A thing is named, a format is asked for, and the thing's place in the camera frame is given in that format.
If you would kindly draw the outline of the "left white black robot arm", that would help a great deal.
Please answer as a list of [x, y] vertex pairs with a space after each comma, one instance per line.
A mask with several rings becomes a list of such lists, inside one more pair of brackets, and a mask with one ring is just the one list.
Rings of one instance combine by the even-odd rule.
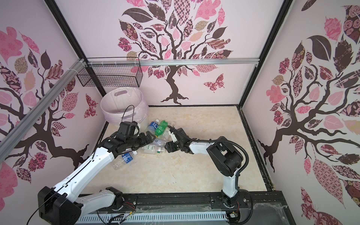
[[118, 131], [105, 138], [81, 166], [54, 187], [39, 191], [36, 212], [51, 225], [73, 225], [80, 217], [102, 208], [121, 209], [124, 203], [122, 192], [114, 187], [84, 197], [80, 194], [118, 156], [136, 151], [155, 138], [149, 131], [141, 133], [135, 121], [121, 122]]

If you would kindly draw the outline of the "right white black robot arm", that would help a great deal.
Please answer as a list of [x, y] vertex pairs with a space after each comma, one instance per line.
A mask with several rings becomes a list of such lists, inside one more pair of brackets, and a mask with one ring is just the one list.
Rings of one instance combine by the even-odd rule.
[[169, 126], [172, 141], [167, 142], [165, 149], [168, 153], [181, 151], [187, 154], [207, 155], [213, 161], [217, 170], [223, 176], [221, 190], [222, 201], [225, 206], [233, 207], [238, 201], [240, 190], [238, 178], [248, 163], [246, 151], [238, 144], [220, 136], [214, 140], [190, 138], [182, 128]]

